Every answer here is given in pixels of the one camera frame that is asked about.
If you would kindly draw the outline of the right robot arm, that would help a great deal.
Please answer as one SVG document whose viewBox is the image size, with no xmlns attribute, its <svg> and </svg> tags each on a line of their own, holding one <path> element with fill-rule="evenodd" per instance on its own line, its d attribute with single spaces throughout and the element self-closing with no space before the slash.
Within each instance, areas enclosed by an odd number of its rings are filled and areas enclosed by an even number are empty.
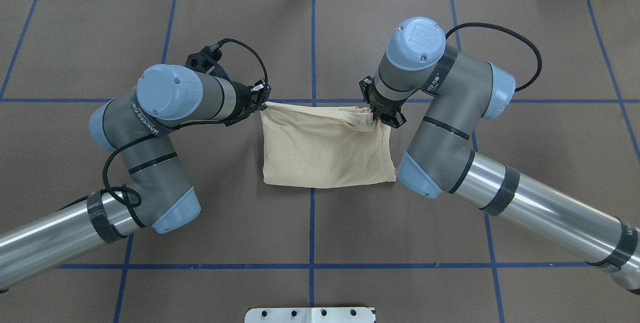
<svg viewBox="0 0 640 323">
<path fill-rule="evenodd" d="M 429 17 L 402 21 L 386 43 L 375 75 L 359 82 L 376 120 L 393 129 L 406 123 L 403 105 L 418 92 L 432 97 L 397 168 L 397 181 L 435 199 L 448 193 L 483 214 L 503 218 L 562 247 L 604 272 L 622 289 L 638 294 L 639 230 L 632 223 L 576 200 L 473 146 L 480 120 L 498 118 L 514 94 L 530 86 L 494 63 L 448 44 L 464 28 L 503 32 L 527 45 L 543 63 L 537 46 L 522 34 L 492 23 L 467 22 L 444 31 Z"/>
</svg>

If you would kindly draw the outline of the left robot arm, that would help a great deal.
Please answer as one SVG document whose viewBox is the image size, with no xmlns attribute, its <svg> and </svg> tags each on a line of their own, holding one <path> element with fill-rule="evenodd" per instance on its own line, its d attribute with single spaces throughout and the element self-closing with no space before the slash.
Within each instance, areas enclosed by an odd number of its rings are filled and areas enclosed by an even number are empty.
<svg viewBox="0 0 640 323">
<path fill-rule="evenodd" d="M 155 64 L 129 93 L 91 115 L 93 139 L 110 152 L 103 187 L 1 236 L 1 291 L 134 232 L 166 234 L 201 212 L 170 134 L 194 125 L 231 126 L 266 107 L 265 76 L 245 85 L 206 68 Z"/>
</svg>

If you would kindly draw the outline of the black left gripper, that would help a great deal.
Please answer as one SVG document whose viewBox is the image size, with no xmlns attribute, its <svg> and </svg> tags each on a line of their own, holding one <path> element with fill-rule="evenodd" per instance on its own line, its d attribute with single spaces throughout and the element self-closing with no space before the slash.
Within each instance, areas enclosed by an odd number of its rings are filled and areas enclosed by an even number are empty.
<svg viewBox="0 0 640 323">
<path fill-rule="evenodd" d="M 235 104 L 233 111 L 224 120 L 226 127 L 247 120 L 252 114 L 266 109 L 266 102 L 269 100 L 272 90 L 266 78 L 258 80 L 254 85 L 232 81 L 231 86 L 236 93 Z"/>
</svg>

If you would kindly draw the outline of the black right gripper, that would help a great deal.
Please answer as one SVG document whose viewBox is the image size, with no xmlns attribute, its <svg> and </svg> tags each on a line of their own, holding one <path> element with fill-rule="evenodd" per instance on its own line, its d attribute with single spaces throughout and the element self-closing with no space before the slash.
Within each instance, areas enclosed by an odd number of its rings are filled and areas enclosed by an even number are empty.
<svg viewBox="0 0 640 323">
<path fill-rule="evenodd" d="M 393 129 L 399 129 L 407 120 L 402 113 L 403 99 L 392 99 L 378 90 L 379 86 L 373 77 L 364 77 L 359 82 L 363 100 L 370 105 L 375 117 Z"/>
</svg>

